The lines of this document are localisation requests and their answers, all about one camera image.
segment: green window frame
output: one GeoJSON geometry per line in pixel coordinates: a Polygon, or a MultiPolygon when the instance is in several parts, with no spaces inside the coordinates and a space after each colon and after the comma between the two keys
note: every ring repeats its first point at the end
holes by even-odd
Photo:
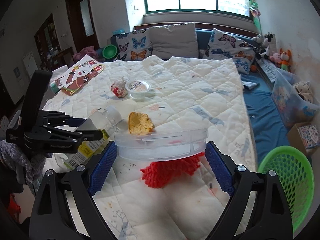
{"type": "Polygon", "coordinates": [[[144,4],[145,4],[145,7],[146,7],[146,14],[158,13],[158,12],[197,11],[197,12],[211,12],[211,13],[227,14],[227,15],[232,15],[232,16],[236,16],[236,17],[240,17],[240,18],[244,18],[244,19],[248,19],[248,20],[252,20],[252,21],[253,21],[252,14],[250,14],[250,16],[246,16],[246,15],[237,14],[237,13],[232,13],[232,12],[227,12],[227,11],[220,11],[220,10],[219,10],[218,0],[216,0],[217,10],[181,9],[180,0],[178,0],[178,1],[179,1],[179,9],[167,9],[167,10],[149,11],[149,10],[148,10],[148,1],[147,1],[147,0],[144,0],[144,4]]]}

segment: blue bed sheet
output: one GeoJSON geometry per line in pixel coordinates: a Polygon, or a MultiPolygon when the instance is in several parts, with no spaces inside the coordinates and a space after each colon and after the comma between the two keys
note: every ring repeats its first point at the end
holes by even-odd
{"type": "Polygon", "coordinates": [[[289,145],[288,130],[271,99],[271,90],[258,74],[241,75],[241,80],[260,85],[253,90],[244,91],[244,101],[252,124],[258,155],[258,164],[274,148],[289,145]]]}

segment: barcode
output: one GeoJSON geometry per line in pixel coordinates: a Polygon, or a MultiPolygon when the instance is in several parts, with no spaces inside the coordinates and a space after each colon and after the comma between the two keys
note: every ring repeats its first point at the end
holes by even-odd
{"type": "Polygon", "coordinates": [[[78,163],[76,163],[73,160],[69,160],[68,163],[70,164],[71,167],[75,168],[76,166],[78,166],[78,163]]]}

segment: metal screw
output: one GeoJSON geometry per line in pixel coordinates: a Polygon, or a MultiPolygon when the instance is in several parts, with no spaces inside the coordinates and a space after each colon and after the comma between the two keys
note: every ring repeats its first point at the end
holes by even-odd
{"type": "Polygon", "coordinates": [[[239,166],[238,166],[238,170],[239,170],[239,171],[245,171],[246,168],[245,168],[243,165],[239,165],[239,166]]]}
{"type": "Polygon", "coordinates": [[[84,165],[77,166],[77,171],[83,171],[85,169],[84,165]]]}
{"type": "Polygon", "coordinates": [[[47,170],[47,171],[45,172],[45,174],[46,174],[47,176],[52,175],[52,173],[53,173],[53,170],[47,170]]]}
{"type": "Polygon", "coordinates": [[[277,175],[275,171],[269,171],[269,174],[273,177],[277,175]]]}

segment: green plastic bowl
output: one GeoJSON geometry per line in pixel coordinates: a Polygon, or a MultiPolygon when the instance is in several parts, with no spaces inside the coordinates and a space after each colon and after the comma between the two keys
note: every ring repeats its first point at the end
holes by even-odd
{"type": "Polygon", "coordinates": [[[112,44],[106,46],[102,51],[102,55],[105,59],[111,59],[115,57],[117,53],[118,53],[118,48],[112,44]]]}
{"type": "Polygon", "coordinates": [[[290,208],[293,231],[308,214],[315,190],[315,179],[305,155],[290,146],[280,146],[267,154],[258,172],[274,170],[281,181],[290,208]]]}

